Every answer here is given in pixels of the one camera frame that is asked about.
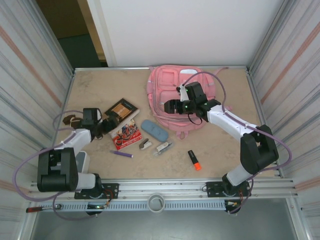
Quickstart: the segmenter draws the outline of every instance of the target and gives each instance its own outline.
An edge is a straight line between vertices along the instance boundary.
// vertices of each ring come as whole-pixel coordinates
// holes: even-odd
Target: red wire
[[[109,202],[110,202],[114,198],[114,194],[110,189],[105,189],[104,193],[105,193],[107,198],[108,198],[107,191],[110,193],[110,197],[111,197],[111,199],[109,200]]]
[[[240,195],[240,202],[242,203],[242,200],[244,199],[244,195],[241,190],[239,191],[239,195]]]

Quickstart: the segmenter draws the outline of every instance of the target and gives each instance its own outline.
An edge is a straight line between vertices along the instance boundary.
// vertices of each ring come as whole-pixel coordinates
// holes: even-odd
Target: brown book
[[[105,111],[106,117],[115,117],[119,125],[109,132],[110,135],[114,136],[123,126],[128,124],[131,119],[133,119],[140,110],[134,106],[132,103],[128,102],[124,98],[110,107],[107,111]]]

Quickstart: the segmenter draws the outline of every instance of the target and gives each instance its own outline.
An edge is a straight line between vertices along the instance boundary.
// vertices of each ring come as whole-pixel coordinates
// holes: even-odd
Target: backpack pocket
[[[177,91],[179,72],[172,68],[162,68],[158,72],[157,86],[164,91]]]
[[[198,71],[195,69],[183,69],[179,73],[179,82],[178,84],[184,84],[192,75],[196,74]],[[193,82],[199,82],[202,84],[202,76],[201,74],[194,76],[193,78],[188,81],[187,84],[193,83]]]

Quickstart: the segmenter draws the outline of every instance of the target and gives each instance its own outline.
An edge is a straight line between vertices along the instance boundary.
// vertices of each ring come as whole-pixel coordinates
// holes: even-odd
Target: purple pen
[[[120,152],[120,151],[110,150],[110,153],[117,154],[117,155],[124,156],[124,157],[128,157],[128,158],[133,158],[134,157],[132,154],[124,153],[124,152]]]

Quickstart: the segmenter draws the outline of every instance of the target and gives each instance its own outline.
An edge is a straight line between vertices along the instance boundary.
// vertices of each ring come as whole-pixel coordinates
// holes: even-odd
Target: gray floor
[[[249,200],[238,216],[196,210],[164,211],[159,215],[148,211],[103,212],[98,218],[70,222],[52,212],[41,212],[32,236],[33,240],[297,239],[284,199]]]

